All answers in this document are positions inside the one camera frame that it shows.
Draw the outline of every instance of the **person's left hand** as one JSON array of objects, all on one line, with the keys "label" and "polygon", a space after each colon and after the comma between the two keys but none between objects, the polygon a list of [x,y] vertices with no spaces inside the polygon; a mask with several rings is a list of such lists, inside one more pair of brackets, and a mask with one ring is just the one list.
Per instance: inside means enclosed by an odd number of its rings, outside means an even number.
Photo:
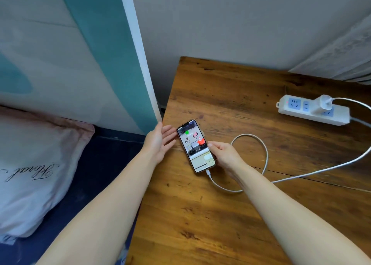
[{"label": "person's left hand", "polygon": [[165,153],[174,146],[176,142],[174,137],[176,135],[175,127],[172,127],[171,124],[163,127],[162,122],[159,122],[155,129],[147,134],[142,151],[149,153],[156,164],[159,164],[163,160]]}]

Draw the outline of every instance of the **smartphone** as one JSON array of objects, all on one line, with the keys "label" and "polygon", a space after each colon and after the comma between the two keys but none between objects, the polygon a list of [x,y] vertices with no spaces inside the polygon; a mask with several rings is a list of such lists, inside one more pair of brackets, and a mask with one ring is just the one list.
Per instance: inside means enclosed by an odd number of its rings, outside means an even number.
[{"label": "smartphone", "polygon": [[179,126],[177,132],[194,172],[202,172],[215,166],[216,161],[194,119]]}]

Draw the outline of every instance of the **power strip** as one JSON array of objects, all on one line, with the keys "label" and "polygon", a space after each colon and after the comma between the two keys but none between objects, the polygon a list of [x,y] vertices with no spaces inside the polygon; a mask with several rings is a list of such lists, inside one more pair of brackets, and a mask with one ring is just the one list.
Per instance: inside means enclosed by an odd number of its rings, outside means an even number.
[{"label": "power strip", "polygon": [[279,113],[291,115],[293,117],[305,118],[309,120],[324,122],[341,126],[350,122],[349,108],[328,103],[319,104],[319,99],[305,99],[301,97],[285,95],[276,103]]}]

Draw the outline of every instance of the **wooden tabletop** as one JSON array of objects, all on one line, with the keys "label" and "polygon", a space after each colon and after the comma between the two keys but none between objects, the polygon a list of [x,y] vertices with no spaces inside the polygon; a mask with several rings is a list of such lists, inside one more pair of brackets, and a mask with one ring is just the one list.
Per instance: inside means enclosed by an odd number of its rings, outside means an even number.
[{"label": "wooden tabletop", "polygon": [[[371,145],[371,131],[359,123],[341,127],[278,113],[284,94],[314,99],[321,94],[371,104],[371,87],[275,70],[182,57],[164,124],[196,119],[207,141],[231,142],[242,133],[267,145],[266,177],[308,173],[356,158]],[[371,122],[358,104],[336,101],[351,116]],[[261,171],[261,144],[242,137],[234,144]],[[357,163],[307,178],[277,183],[286,194],[326,220],[371,256],[371,155]],[[219,168],[221,186],[239,186]],[[178,141],[155,169],[143,198],[127,264],[291,264],[244,193],[213,186],[195,174]]]}]

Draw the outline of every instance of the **white charging cable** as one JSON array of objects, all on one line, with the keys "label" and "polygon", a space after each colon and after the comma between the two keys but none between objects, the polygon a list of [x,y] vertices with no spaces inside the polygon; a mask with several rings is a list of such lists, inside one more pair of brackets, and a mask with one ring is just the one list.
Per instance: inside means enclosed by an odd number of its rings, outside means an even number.
[{"label": "white charging cable", "polygon": [[[358,103],[358,104],[360,104],[360,105],[363,105],[363,106],[365,106],[366,108],[368,108],[369,110],[371,110],[371,107],[370,107],[369,105],[367,105],[367,104],[365,104],[365,103],[362,103],[362,102],[360,102],[360,101],[356,101],[356,100],[352,100],[352,99],[348,99],[348,98],[340,98],[340,97],[338,97],[338,98],[332,98],[332,101],[333,101],[333,100],[336,100],[336,99],[342,99],[342,100],[347,100],[347,101],[355,102],[355,103]],[[364,124],[365,126],[368,126],[368,127],[371,128],[371,124],[369,124],[369,123],[367,123],[367,122],[365,122],[365,121],[362,121],[362,120],[360,120],[360,119],[358,119],[358,118],[353,118],[353,117],[351,117],[351,120],[353,120],[353,121],[357,121],[357,122],[362,123],[362,124]],[[263,141],[262,141],[258,136],[253,135],[253,134],[240,134],[240,135],[238,135],[237,137],[235,137],[235,138],[232,140],[231,145],[233,145],[233,142],[234,142],[237,138],[239,138],[239,137],[241,137],[241,136],[250,136],[250,137],[254,137],[255,139],[257,139],[258,141],[260,141],[260,142],[263,144],[263,146],[264,146],[264,148],[265,148],[265,152],[266,152],[265,165],[264,165],[264,168],[263,168],[263,171],[262,171],[262,174],[264,174],[264,172],[265,172],[265,170],[266,170],[266,168],[267,168],[267,164],[268,164],[268,149],[267,149],[267,146],[264,144],[264,142],[263,142]],[[362,155],[360,155],[359,157],[357,157],[357,158],[355,158],[355,159],[353,159],[353,160],[351,160],[351,161],[348,161],[348,162],[346,162],[346,163],[342,163],[342,164],[339,164],[339,165],[336,165],[336,166],[333,166],[333,167],[329,167],[329,168],[326,168],[326,169],[321,169],[321,170],[318,170],[318,171],[314,171],[314,172],[310,172],[310,173],[306,173],[306,174],[302,174],[302,175],[298,175],[298,176],[293,176],[293,177],[289,177],[289,178],[284,178],[284,179],[280,179],[280,180],[272,181],[272,183],[278,183],[278,182],[287,181],[287,180],[291,180],[291,179],[295,179],[295,178],[301,178],[301,177],[305,177],[305,176],[309,176],[309,175],[317,174],[317,173],[320,173],[320,172],[328,171],[328,170],[331,170],[331,169],[335,169],[335,168],[338,168],[338,167],[342,167],[342,166],[345,166],[345,165],[348,165],[348,164],[351,164],[351,163],[356,162],[357,160],[359,160],[359,159],[363,158],[365,155],[367,155],[370,151],[371,151],[371,146],[370,146],[370,147],[369,147],[369,148],[368,148],[368,149],[367,149],[367,150],[366,150]],[[212,181],[216,186],[218,186],[219,188],[221,188],[221,189],[223,189],[223,190],[225,190],[225,191],[232,192],[232,193],[240,193],[240,192],[243,191],[243,190],[232,191],[232,190],[228,190],[228,189],[225,189],[225,188],[223,188],[223,187],[220,187],[220,186],[219,186],[217,183],[215,183],[214,180],[211,178],[211,174],[210,174],[210,171],[209,171],[208,169],[206,170],[206,174],[209,176],[209,178],[211,179],[211,181]]]}]

